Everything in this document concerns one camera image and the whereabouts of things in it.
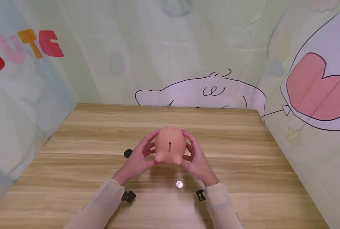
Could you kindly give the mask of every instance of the person's right hand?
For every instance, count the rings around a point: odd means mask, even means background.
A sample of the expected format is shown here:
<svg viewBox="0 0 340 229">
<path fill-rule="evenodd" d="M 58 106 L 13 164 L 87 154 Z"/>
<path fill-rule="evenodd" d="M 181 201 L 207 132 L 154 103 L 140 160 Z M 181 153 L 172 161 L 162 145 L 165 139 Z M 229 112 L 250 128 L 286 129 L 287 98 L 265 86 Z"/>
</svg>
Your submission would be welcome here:
<svg viewBox="0 0 340 229">
<path fill-rule="evenodd" d="M 187 149 L 191 156 L 184 155 L 180 166 L 184 167 L 196 179 L 202 181 L 206 187 L 220 183 L 195 137 L 185 130 L 182 130 L 182 133 L 191 142 L 191 144 L 187 143 Z"/>
</svg>

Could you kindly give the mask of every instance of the beige sleeve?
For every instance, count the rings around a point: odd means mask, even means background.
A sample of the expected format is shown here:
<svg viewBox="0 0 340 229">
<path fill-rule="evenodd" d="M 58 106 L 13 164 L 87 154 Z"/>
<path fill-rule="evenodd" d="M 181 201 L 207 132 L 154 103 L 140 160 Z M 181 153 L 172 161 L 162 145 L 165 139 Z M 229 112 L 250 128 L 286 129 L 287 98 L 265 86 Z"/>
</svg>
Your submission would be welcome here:
<svg viewBox="0 0 340 229">
<path fill-rule="evenodd" d="M 218 183 L 206 187 L 204 196 L 215 229 L 245 229 L 225 185 Z"/>
<path fill-rule="evenodd" d="M 116 180 L 106 181 L 64 229 L 104 229 L 122 201 L 123 193 L 124 186 Z"/>
</svg>

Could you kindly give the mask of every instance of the pink heart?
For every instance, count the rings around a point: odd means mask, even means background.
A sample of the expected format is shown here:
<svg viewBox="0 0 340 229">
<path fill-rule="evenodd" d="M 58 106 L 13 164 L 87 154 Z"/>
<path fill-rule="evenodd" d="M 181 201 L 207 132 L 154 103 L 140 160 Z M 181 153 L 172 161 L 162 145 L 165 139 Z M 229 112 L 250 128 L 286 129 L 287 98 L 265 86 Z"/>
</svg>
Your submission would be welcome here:
<svg viewBox="0 0 340 229">
<path fill-rule="evenodd" d="M 340 75 L 324 76 L 325 60 L 306 54 L 287 79 L 291 106 L 317 120 L 329 121 L 340 117 Z"/>
</svg>

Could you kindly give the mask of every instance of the coin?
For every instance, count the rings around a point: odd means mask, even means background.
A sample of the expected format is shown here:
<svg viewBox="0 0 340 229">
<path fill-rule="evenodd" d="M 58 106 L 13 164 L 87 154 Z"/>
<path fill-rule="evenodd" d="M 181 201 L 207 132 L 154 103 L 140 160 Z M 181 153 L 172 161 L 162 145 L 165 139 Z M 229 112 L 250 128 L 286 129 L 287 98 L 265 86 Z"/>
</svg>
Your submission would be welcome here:
<svg viewBox="0 0 340 229">
<path fill-rule="evenodd" d="M 176 186 L 177 186 L 177 188 L 182 188 L 183 187 L 183 183 L 181 181 L 177 181 L 176 182 Z"/>
</svg>

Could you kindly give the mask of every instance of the wooden table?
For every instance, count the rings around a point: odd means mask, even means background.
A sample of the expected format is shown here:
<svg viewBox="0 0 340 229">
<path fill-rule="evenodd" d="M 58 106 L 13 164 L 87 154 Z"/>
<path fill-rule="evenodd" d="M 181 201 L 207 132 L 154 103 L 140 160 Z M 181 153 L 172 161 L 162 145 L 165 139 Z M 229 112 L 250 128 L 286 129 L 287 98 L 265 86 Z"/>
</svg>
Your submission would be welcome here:
<svg viewBox="0 0 340 229">
<path fill-rule="evenodd" d="M 0 229 L 63 228 L 124 151 L 165 125 L 198 139 L 245 228 L 329 228 L 256 111 L 79 104 L 1 201 Z M 154 167 L 127 184 L 137 198 L 107 228 L 211 229 L 201 188 L 180 167 Z"/>
</svg>

